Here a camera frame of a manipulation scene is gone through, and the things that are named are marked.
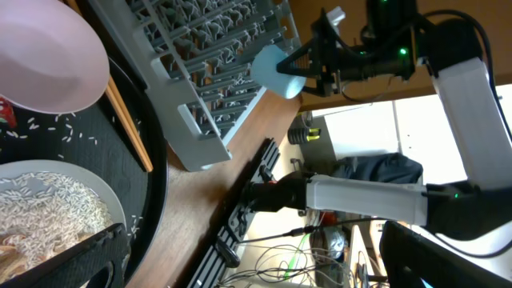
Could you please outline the light blue cup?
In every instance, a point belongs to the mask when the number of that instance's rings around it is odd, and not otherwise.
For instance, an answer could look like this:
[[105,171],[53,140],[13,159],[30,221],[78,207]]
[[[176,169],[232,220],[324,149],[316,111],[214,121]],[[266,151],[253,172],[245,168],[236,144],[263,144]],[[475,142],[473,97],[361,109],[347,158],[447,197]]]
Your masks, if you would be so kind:
[[292,99],[302,91],[306,78],[278,72],[277,65],[286,57],[287,54],[276,45],[263,47],[251,64],[250,77],[282,98]]

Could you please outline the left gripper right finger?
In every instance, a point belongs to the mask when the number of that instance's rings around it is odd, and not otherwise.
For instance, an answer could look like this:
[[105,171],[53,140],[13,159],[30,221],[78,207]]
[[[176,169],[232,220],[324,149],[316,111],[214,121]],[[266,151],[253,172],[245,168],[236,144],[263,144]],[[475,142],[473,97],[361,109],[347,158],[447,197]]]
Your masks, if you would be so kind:
[[385,223],[379,247],[391,288],[511,287],[511,281],[396,222]]

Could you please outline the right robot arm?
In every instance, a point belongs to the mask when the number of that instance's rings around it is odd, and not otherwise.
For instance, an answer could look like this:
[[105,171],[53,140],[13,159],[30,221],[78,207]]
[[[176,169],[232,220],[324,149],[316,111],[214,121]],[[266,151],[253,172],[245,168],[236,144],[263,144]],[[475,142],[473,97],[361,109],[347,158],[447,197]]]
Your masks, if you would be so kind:
[[429,71],[467,180],[445,185],[393,184],[295,172],[251,184],[244,201],[254,211],[283,207],[336,210],[422,226],[470,241],[511,220],[511,132],[495,88],[490,42],[480,23],[458,10],[442,21],[420,14],[414,1],[369,1],[362,43],[341,40],[326,12],[312,39],[291,54],[264,47],[252,79],[284,98],[300,92],[340,94],[343,84],[381,75],[409,78],[417,62]]

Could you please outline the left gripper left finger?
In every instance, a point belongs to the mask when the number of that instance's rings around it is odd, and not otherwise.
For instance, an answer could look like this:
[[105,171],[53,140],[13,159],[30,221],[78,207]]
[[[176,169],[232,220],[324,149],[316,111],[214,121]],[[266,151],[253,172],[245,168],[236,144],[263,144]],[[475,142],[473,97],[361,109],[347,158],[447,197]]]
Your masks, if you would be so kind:
[[125,225],[113,224],[2,287],[123,287],[130,258]]

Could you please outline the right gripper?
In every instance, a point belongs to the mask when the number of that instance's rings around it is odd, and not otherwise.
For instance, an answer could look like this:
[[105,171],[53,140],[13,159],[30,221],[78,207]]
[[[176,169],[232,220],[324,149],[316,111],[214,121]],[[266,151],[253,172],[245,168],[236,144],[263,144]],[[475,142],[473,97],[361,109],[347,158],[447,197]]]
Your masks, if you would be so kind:
[[304,86],[302,92],[318,97],[340,94],[342,80],[340,76],[341,48],[339,36],[335,32],[321,9],[320,17],[311,25],[313,38],[295,52],[277,64],[277,72],[316,80],[316,87]]

